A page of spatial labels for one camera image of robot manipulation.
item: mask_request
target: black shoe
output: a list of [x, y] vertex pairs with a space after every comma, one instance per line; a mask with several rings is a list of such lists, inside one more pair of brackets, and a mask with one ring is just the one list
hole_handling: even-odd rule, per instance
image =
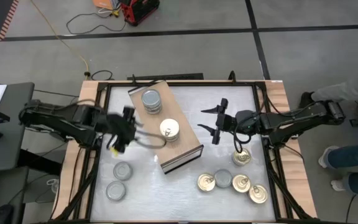
[[308, 106], [309, 104], [311, 104], [312, 102], [314, 102], [314, 100], [311, 98], [311, 93], [308, 93], [308, 92], [304, 92], [302, 93], [302, 96], [301, 96], [301, 101], [299, 102], [299, 107], [298, 109], [302, 109], [302, 108], [305, 108], [306, 106]]

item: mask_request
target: black table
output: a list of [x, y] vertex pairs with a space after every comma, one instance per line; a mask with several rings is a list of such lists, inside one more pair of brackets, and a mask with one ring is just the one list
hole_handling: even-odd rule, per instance
[[[16, 169], [0, 171], [0, 207], [7, 204], [26, 185], [29, 168], [20, 167]], [[24, 191], [20, 192], [12, 200], [14, 207], [12, 224], [21, 224], [24, 212]]]
[[25, 127], [19, 124], [19, 112], [32, 98], [34, 83], [12, 84], [6, 87], [0, 102], [0, 112], [8, 115], [10, 122], [0, 124], [0, 170], [20, 166], [60, 175], [61, 164], [21, 149]]

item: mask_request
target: silver can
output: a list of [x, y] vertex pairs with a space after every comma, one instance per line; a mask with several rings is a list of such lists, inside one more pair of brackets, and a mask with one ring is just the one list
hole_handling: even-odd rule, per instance
[[176, 141], [179, 137], [179, 123], [174, 119], [165, 119], [160, 124], [160, 132], [167, 141]]
[[255, 203], [264, 203], [267, 200], [267, 191], [264, 186], [255, 184], [249, 189], [249, 197]]
[[157, 90], [144, 91], [142, 103], [148, 114], [158, 114], [162, 109], [160, 93]]
[[121, 161], [114, 166], [112, 173], [119, 180], [127, 180], [132, 175], [132, 167], [129, 163]]
[[113, 181], [106, 188], [107, 198], [113, 201], [121, 200], [125, 193], [125, 185], [120, 181]]
[[251, 186], [251, 181], [246, 175], [239, 174], [233, 178], [232, 184], [236, 191], [246, 193]]
[[200, 190], [208, 192], [214, 189], [215, 179], [211, 174], [201, 174], [198, 177], [197, 185]]
[[235, 164], [244, 166], [251, 161], [251, 154], [246, 148], [243, 148], [241, 153], [234, 151], [232, 158]]
[[231, 185], [233, 179], [231, 173], [226, 169], [220, 169], [214, 174], [216, 186], [226, 188]]

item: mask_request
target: concrete floor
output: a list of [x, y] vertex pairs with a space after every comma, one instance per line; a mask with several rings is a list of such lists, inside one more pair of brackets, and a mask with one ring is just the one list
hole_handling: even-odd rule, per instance
[[[123, 32], [242, 29], [250, 28], [244, 0], [163, 0], [160, 8], [138, 27]], [[353, 0], [251, 0], [258, 27], [358, 25], [358, 1]], [[66, 22], [79, 13], [96, 12], [90, 0], [35, 0], [58, 34], [66, 35]], [[79, 19], [70, 28], [81, 32], [98, 24], [121, 28], [121, 19]], [[105, 33], [103, 28], [94, 33]], [[7, 37], [53, 35], [29, 0], [21, 0]], [[342, 82], [358, 74], [358, 29], [260, 33], [270, 76], [284, 80], [290, 106], [295, 108], [303, 91]], [[166, 75], [204, 73], [205, 79], [226, 79], [231, 70], [237, 78], [264, 79], [251, 33], [163, 35], [68, 40], [89, 61], [92, 72], [110, 70], [116, 80], [132, 74]], [[78, 95], [85, 66], [58, 40], [0, 42], [0, 83], [34, 82], [39, 90]], [[66, 105], [71, 97], [35, 93], [34, 98]], [[343, 104], [348, 118], [358, 113], [353, 102]], [[26, 133], [23, 148], [43, 153], [60, 142], [45, 134]], [[300, 138], [314, 204], [319, 218], [344, 222], [350, 195], [334, 192], [329, 181], [346, 170], [328, 172], [317, 159], [330, 145], [358, 143], [358, 129], [348, 122], [320, 126]], [[51, 155], [61, 160], [64, 148]], [[28, 202], [45, 186], [33, 187]], [[53, 195], [46, 195], [48, 201]], [[45, 221], [52, 203], [26, 206], [23, 223]], [[349, 222], [358, 223], [358, 196]]]

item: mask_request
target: red battery charger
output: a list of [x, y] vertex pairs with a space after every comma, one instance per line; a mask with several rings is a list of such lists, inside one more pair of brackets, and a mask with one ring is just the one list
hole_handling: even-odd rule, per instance
[[119, 0], [119, 2], [125, 21], [132, 26], [137, 26], [160, 5], [160, 0]]

